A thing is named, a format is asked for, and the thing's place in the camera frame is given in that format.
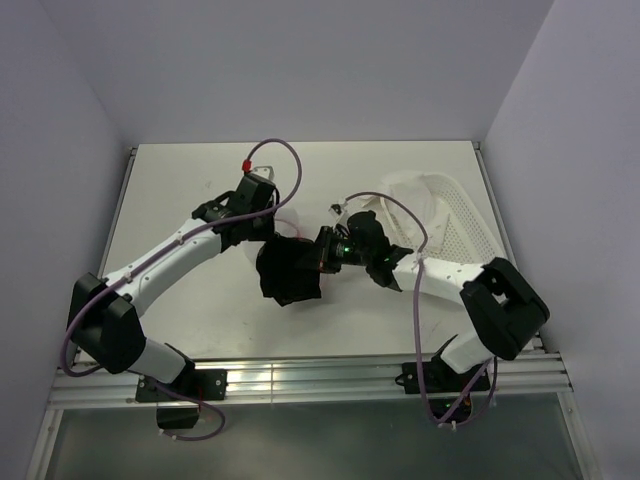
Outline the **black bra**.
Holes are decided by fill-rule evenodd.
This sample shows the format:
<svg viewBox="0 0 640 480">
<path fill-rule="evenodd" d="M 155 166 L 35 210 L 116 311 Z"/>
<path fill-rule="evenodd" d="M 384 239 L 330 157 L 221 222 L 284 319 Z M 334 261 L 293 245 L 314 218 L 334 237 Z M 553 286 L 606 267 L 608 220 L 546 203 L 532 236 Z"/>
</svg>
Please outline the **black bra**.
<svg viewBox="0 0 640 480">
<path fill-rule="evenodd" d="M 299 266 L 299 261 L 313 250 L 314 242 L 306 238 L 276 234 L 267 240 L 256 258 L 263 296 L 281 307 L 320 299 L 320 272 Z"/>
</svg>

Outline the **white mesh laundry bag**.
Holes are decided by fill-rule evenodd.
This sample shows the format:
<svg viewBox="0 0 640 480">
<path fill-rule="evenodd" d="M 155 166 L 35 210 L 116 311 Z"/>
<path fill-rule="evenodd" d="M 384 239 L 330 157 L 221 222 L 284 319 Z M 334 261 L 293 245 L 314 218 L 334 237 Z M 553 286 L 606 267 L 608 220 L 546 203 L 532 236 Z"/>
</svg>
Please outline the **white mesh laundry bag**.
<svg viewBox="0 0 640 480">
<path fill-rule="evenodd" d="M 285 237 L 303 237 L 298 212 L 294 208 L 279 209 L 274 216 L 275 232 Z M 242 252 L 247 260 L 254 265 L 264 241 L 244 242 Z"/>
</svg>

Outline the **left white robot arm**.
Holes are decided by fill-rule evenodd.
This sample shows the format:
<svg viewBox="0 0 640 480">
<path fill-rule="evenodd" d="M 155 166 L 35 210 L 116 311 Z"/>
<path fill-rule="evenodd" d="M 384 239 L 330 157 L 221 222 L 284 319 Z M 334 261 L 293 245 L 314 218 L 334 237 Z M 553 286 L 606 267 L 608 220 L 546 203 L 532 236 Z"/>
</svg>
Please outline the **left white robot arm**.
<svg viewBox="0 0 640 480">
<path fill-rule="evenodd" d="M 98 278 L 76 281 L 65 335 L 112 374 L 125 371 L 159 381 L 172 399 L 195 386 L 193 363 L 168 344 L 149 339 L 141 318 L 175 283 L 200 264 L 245 241 L 262 241 L 274 232 L 275 184 L 255 173 L 198 206 L 169 238 L 127 266 Z"/>
</svg>

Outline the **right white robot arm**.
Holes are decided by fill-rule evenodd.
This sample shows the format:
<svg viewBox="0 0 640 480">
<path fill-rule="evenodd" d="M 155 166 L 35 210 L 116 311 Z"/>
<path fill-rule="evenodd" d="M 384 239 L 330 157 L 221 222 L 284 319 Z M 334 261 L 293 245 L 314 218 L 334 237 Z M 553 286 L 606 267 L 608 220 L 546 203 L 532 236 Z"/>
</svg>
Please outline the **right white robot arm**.
<svg viewBox="0 0 640 480">
<path fill-rule="evenodd" d="M 433 378 L 443 389 L 462 383 L 472 368 L 492 357 L 515 359 L 549 320 L 550 310 L 507 259 L 461 264 L 427 258 L 390 242 L 372 211 L 350 216 L 345 226 L 325 226 L 312 265 L 334 274 L 361 266 L 380 287 L 428 294 L 462 305 L 471 328 L 454 336 L 432 359 Z"/>
</svg>

